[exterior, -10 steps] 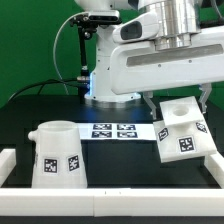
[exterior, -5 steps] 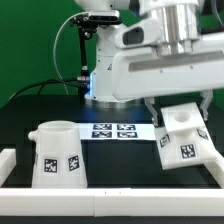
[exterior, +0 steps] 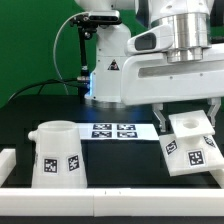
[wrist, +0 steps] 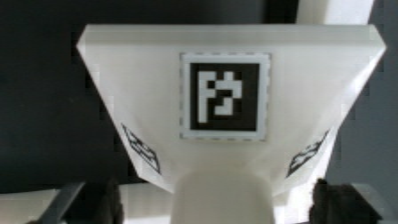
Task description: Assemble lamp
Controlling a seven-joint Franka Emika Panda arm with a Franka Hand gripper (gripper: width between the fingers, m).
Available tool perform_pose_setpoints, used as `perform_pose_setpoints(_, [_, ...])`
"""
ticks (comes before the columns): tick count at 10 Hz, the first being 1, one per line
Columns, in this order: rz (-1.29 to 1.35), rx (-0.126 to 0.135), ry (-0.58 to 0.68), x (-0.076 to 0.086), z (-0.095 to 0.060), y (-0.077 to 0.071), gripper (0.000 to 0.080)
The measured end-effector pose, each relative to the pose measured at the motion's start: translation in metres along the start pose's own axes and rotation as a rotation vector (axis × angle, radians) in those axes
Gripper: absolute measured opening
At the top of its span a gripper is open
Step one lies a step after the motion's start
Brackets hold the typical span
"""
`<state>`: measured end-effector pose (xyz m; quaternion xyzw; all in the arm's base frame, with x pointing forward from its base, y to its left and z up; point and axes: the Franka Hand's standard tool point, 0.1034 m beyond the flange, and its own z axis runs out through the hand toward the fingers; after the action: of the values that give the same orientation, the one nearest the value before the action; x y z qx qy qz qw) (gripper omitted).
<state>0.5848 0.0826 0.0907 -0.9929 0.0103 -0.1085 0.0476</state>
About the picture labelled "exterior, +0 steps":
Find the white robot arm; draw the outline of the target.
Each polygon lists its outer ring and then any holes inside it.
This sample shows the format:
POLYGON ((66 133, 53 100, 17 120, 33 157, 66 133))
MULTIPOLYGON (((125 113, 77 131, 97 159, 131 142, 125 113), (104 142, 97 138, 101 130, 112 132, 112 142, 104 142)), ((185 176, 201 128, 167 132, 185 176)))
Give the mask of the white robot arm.
POLYGON ((97 33, 87 102, 150 104, 165 129, 164 103, 206 99, 215 120, 224 97, 224 43, 210 37, 215 0, 75 2, 97 33))

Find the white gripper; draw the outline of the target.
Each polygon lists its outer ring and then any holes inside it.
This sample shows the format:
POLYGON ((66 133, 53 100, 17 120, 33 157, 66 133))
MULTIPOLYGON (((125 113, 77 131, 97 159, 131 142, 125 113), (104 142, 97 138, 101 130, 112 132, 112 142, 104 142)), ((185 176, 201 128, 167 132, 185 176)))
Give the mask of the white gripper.
POLYGON ((223 96, 224 43, 205 49, 200 61, 168 63, 165 53, 153 53, 132 56, 123 66, 121 100, 126 105, 153 104, 161 132, 166 131, 162 103, 209 98, 207 116, 215 126, 223 96))

